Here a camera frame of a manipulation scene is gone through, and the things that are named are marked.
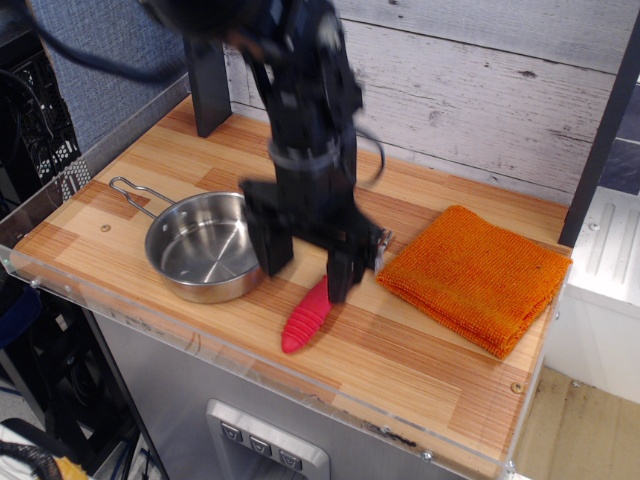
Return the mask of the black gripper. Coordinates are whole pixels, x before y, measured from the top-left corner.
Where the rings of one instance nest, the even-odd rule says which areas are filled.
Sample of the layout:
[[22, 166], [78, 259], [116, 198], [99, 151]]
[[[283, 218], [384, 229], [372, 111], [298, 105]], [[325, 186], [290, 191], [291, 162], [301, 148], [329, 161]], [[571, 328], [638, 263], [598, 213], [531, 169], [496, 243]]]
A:
[[355, 203], [357, 153], [287, 157], [272, 149], [276, 179], [245, 179], [249, 237], [262, 270], [273, 277], [293, 259], [293, 237], [328, 253], [328, 297], [346, 301], [366, 269], [382, 266], [391, 233], [373, 223]]

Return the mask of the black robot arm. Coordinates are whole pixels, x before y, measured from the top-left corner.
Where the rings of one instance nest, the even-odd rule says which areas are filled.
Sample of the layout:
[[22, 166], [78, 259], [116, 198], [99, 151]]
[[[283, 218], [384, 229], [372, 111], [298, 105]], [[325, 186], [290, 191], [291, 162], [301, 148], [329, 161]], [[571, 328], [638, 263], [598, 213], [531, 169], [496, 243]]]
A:
[[159, 23], [195, 40], [236, 48], [250, 67], [271, 126], [272, 182], [244, 180], [252, 245], [269, 275], [302, 239], [328, 255], [328, 297], [346, 300], [380, 262], [386, 231], [354, 197], [354, 116], [362, 91], [330, 1], [148, 1]]

